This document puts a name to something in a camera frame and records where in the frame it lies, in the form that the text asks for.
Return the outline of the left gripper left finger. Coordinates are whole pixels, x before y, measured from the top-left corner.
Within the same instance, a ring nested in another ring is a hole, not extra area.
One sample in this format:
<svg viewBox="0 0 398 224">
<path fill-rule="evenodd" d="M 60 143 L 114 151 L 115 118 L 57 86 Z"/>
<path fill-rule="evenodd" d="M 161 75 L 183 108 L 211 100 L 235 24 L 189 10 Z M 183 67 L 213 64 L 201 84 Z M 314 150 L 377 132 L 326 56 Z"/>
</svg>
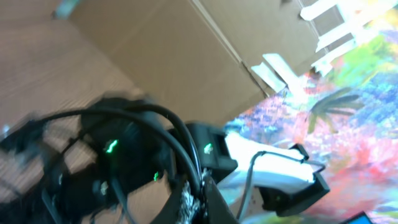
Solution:
<svg viewBox="0 0 398 224">
<path fill-rule="evenodd" d="M 150 224 L 192 223 L 200 207 L 199 199 L 191 194 L 189 182 L 181 180 Z"/>
</svg>

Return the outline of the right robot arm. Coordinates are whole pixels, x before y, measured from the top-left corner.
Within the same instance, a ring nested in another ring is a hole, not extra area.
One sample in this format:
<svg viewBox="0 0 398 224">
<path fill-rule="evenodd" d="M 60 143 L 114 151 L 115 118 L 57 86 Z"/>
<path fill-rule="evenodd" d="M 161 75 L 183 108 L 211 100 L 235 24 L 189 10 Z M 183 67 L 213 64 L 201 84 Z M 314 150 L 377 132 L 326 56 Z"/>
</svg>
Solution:
<svg viewBox="0 0 398 224">
<path fill-rule="evenodd" d="M 278 217 L 298 215 L 329 191 L 325 166 L 303 146 L 260 144 L 212 125 L 184 122 L 145 99 L 102 98 L 87 108 L 28 119 L 1 139 L 24 163 L 39 157 L 43 176 L 1 204 L 2 223 L 95 222 L 128 196 L 166 177 L 171 194 L 155 223 L 239 223 L 252 192 Z"/>
</svg>

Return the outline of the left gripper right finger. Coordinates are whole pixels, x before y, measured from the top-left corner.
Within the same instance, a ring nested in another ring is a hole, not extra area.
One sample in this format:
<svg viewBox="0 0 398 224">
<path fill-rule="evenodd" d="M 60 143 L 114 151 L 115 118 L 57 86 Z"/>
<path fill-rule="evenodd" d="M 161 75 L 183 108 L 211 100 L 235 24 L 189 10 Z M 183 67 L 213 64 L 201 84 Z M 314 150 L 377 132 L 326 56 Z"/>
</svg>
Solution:
<svg viewBox="0 0 398 224">
<path fill-rule="evenodd" d="M 202 224 L 238 224 L 227 203 L 218 190 L 211 176 L 206 176 L 203 186 L 203 212 Z"/>
</svg>

